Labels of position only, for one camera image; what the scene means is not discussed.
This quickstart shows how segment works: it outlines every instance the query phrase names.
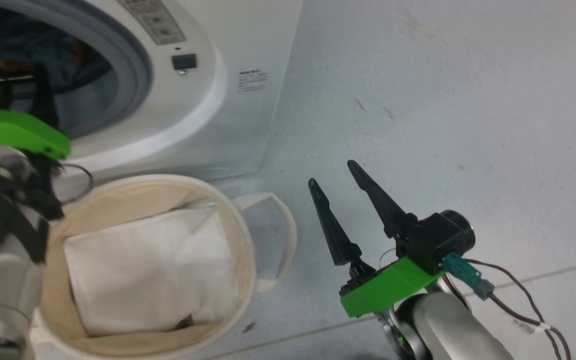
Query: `green 3d-printed bracket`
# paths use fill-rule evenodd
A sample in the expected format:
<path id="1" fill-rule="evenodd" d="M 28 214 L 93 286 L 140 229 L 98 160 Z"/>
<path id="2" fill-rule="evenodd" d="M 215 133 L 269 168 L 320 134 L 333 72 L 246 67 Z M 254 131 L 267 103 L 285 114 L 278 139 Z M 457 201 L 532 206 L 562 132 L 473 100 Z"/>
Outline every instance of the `green 3d-printed bracket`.
<path id="1" fill-rule="evenodd" d="M 430 275 L 411 259 L 403 257 L 372 280 L 341 297 L 349 317 L 386 310 L 437 281 L 446 272 Z"/>
<path id="2" fill-rule="evenodd" d="M 24 113 L 0 110 L 0 145 L 61 160 L 71 153 L 68 136 L 38 118 Z"/>

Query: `white floor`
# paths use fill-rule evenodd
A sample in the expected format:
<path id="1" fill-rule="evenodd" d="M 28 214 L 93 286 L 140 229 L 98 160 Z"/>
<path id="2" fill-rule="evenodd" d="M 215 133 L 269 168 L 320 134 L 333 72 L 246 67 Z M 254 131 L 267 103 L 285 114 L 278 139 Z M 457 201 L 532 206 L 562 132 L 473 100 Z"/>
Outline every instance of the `white floor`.
<path id="1" fill-rule="evenodd" d="M 374 319 L 345 315 L 348 269 L 332 264 L 307 188 L 318 180 L 377 266 L 394 244 L 349 159 L 407 211 L 466 215 L 477 234 L 468 256 L 524 280 L 576 359 L 576 1 L 306 0 L 275 129 L 259 174 L 217 185 L 279 194 L 299 226 L 297 255 L 193 359 L 393 358 Z M 256 237 L 260 271 L 272 271 L 279 240 Z M 481 270 L 533 316 L 503 274 Z M 555 359 L 543 335 L 525 335 L 489 301 L 470 303 L 515 359 Z M 50 345 L 38 354 L 68 359 Z"/>

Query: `white cloth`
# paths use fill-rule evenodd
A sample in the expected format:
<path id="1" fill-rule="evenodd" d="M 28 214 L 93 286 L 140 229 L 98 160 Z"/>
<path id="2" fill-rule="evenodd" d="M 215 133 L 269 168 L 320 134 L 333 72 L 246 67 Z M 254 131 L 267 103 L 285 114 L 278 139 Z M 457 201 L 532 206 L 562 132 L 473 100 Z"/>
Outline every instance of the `white cloth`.
<path id="1" fill-rule="evenodd" d="M 215 207 L 179 209 L 66 240 L 80 319 L 89 335 L 221 324 L 239 289 Z"/>

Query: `beige laundry basket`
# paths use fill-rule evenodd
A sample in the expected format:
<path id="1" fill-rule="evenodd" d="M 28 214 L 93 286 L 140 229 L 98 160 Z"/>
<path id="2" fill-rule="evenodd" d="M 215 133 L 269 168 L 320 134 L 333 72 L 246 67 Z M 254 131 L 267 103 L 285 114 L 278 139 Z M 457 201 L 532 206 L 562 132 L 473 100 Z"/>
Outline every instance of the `beige laundry basket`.
<path id="1" fill-rule="evenodd" d="M 269 199 L 285 217 L 285 251 L 275 279 L 257 278 L 255 251 L 240 210 Z M 239 297 L 233 312 L 221 325 L 190 326 L 169 332 L 139 332 L 102 337 L 87 335 L 71 291 L 64 241 L 71 236 L 103 230 L 208 200 L 217 206 L 235 263 Z M 297 249 L 297 227 L 290 210 L 271 193 L 252 193 L 228 199 L 210 184 L 180 175 L 144 175 L 124 178 L 98 187 L 56 224 L 48 240 L 45 280 L 37 321 L 30 338 L 52 342 L 82 359 L 130 358 L 163 360 L 180 358 L 208 346 L 226 334 L 243 316 L 253 292 L 271 289 L 281 280 Z"/>

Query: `wire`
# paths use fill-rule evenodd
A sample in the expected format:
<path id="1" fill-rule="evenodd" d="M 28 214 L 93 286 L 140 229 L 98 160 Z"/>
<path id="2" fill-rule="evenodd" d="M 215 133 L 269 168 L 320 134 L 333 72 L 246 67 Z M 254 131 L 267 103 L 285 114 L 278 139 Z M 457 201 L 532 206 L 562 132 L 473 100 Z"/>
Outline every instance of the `wire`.
<path id="1" fill-rule="evenodd" d="M 530 292 L 528 292 L 528 289 L 526 289 L 526 287 L 515 276 L 513 276 L 513 274 L 510 273 L 510 271 L 508 271 L 507 269 L 505 269 L 499 265 L 489 264 L 487 262 L 483 262 L 483 261 L 479 261 L 479 260 L 475 260 L 475 259 L 464 259 L 464 260 L 466 260 L 466 262 L 469 262 L 471 264 L 482 265 L 484 267 L 497 269 L 498 271 L 505 273 L 505 275 L 507 275 L 508 278 L 510 278 L 510 280 L 512 280 L 512 282 L 514 282 L 517 285 L 517 287 L 519 287 L 519 289 L 521 289 L 521 291 L 526 295 L 526 298 L 528 298 L 528 302 L 530 303 L 530 307 L 532 308 L 534 313 L 537 314 L 539 321 L 540 322 L 546 322 L 544 320 L 544 316 L 542 315 L 542 312 L 539 311 L 539 309 L 537 308 L 537 305 L 535 304 L 535 300 L 533 299 L 533 296 L 530 295 Z M 546 336 L 550 340 L 550 343 L 552 344 L 553 349 L 555 349 L 555 356 L 557 356 L 557 360 L 562 360 L 562 354 L 560 353 L 560 349 L 557 346 L 557 342 L 555 341 L 553 335 L 548 330 L 546 330 L 545 332 L 546 332 Z"/>
<path id="2" fill-rule="evenodd" d="M 448 286 L 448 289 L 450 289 L 450 292 L 452 292 L 452 294 L 456 296 L 459 301 L 461 301 L 461 303 L 466 307 L 466 309 L 468 309 L 469 312 L 473 312 L 471 309 L 471 304 L 466 299 L 466 296 L 464 296 L 464 294 L 462 294 L 462 292 L 457 289 L 457 286 L 455 286 L 452 278 L 450 278 L 450 274 L 445 273 L 441 278 L 443 279 L 443 282 L 446 283 L 446 286 Z"/>
<path id="3" fill-rule="evenodd" d="M 537 321 L 535 319 L 531 319 L 530 317 L 525 317 L 524 315 L 521 315 L 521 314 L 515 312 L 510 307 L 506 306 L 505 303 L 503 303 L 501 300 L 499 300 L 499 298 L 495 294 L 490 295 L 490 300 L 492 300 L 499 308 L 501 308 L 501 310 L 505 311 L 508 315 L 514 317 L 515 319 L 517 319 L 519 321 L 528 323 L 528 324 L 533 325 L 533 326 L 541 326 L 542 325 L 542 321 Z M 561 341 L 561 344 L 564 347 L 564 353 L 566 354 L 566 360 L 572 360 L 572 358 L 570 357 L 570 348 L 569 348 L 568 343 L 566 342 L 566 339 L 564 338 L 564 335 L 562 334 L 562 332 L 559 331 L 555 326 L 549 325 L 549 327 L 550 327 L 549 330 L 551 332 L 555 333 L 555 335 L 557 335 L 557 337 Z"/>
<path id="4" fill-rule="evenodd" d="M 68 205 L 71 203 L 75 203 L 76 201 L 82 200 L 82 198 L 84 198 L 84 196 L 89 194 L 92 191 L 92 189 L 95 187 L 95 177 L 84 166 L 81 166 L 78 164 L 62 163 L 61 167 L 72 167 L 75 169 L 79 169 L 79 170 L 83 171 L 88 177 L 88 184 L 87 184 L 86 189 L 84 191 L 82 191 L 80 194 L 78 194 L 77 196 L 74 196 L 72 198 L 69 198 L 68 200 L 62 201 L 61 202 L 62 206 Z"/>
<path id="5" fill-rule="evenodd" d="M 379 267 L 379 269 L 382 268 L 382 259 L 384 259 L 384 255 L 390 253 L 391 251 L 394 251 L 395 249 L 397 249 L 397 248 L 394 247 L 394 248 L 391 248 L 390 250 L 386 250 L 382 253 L 381 256 L 379 256 L 379 262 L 377 263 L 377 266 Z"/>

